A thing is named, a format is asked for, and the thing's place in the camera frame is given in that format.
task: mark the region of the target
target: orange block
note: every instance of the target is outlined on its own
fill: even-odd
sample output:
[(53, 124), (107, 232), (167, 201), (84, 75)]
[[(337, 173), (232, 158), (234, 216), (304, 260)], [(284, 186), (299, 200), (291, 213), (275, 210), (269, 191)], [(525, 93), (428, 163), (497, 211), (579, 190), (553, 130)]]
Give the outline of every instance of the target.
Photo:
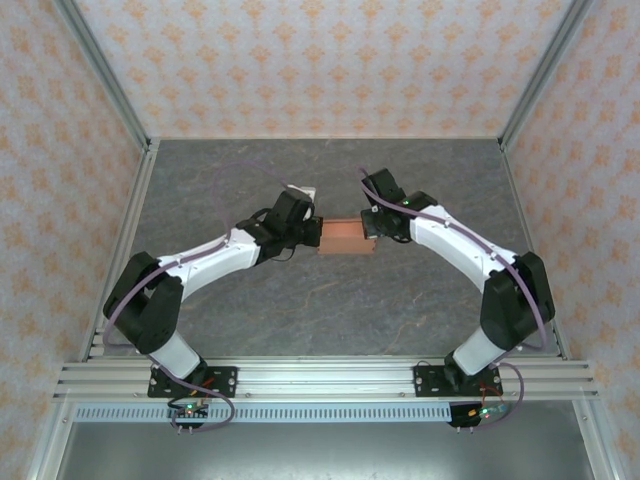
[(364, 238), (364, 228), (359, 218), (324, 220), (318, 253), (357, 255), (370, 254), (375, 249), (375, 239)]

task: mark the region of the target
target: patterned wall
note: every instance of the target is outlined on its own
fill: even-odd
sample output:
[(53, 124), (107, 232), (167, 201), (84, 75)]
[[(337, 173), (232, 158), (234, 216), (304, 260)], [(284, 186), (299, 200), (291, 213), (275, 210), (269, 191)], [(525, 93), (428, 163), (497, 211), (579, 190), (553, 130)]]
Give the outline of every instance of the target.
[(139, 157), (51, 0), (0, 2), (0, 477), (25, 478)]
[(570, 0), (80, 0), (152, 136), (497, 136)]
[(510, 152), (572, 353), (640, 478), (640, 3), (599, 0)]

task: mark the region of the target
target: marble surface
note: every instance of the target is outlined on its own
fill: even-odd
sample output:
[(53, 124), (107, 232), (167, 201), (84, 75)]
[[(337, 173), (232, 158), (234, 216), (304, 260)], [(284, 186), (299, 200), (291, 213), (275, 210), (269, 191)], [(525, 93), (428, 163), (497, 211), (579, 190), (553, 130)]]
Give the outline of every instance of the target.
[[(278, 182), (317, 188), (317, 213), (357, 217), (367, 201), (356, 166), (387, 167), (499, 245), (527, 250), (498, 145), (491, 140), (162, 141), (133, 252), (176, 253), (224, 232), (214, 195), (235, 224), (273, 205)], [(203, 356), (444, 355), (478, 325), (481, 297), (461, 273), (415, 244), (378, 242), (374, 255), (320, 256), (235, 272), (183, 304), (178, 330)]]

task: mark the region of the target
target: gray floor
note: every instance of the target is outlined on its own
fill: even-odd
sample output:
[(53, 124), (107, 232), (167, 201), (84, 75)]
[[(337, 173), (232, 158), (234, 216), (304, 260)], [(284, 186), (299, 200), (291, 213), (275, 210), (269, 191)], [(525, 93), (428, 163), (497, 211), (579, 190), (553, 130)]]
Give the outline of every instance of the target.
[[(356, 166), (388, 167), (405, 191), (423, 190), (483, 236), (527, 250), (493, 140), (216, 140), (161, 142), (133, 252), (177, 253), (220, 236), (214, 193), (234, 224), (272, 206), (280, 186), (247, 168), (226, 170), (212, 192), (216, 169), (238, 161), (316, 187), (326, 218), (367, 207)], [(375, 255), (299, 248), (287, 263), (233, 273), (185, 302), (178, 329), (203, 356), (444, 355), (477, 327), (480, 301), (434, 253), (386, 239)]]
[(444, 423), (76, 424), (59, 480), (589, 480), (571, 402), (525, 403), (473, 435)]

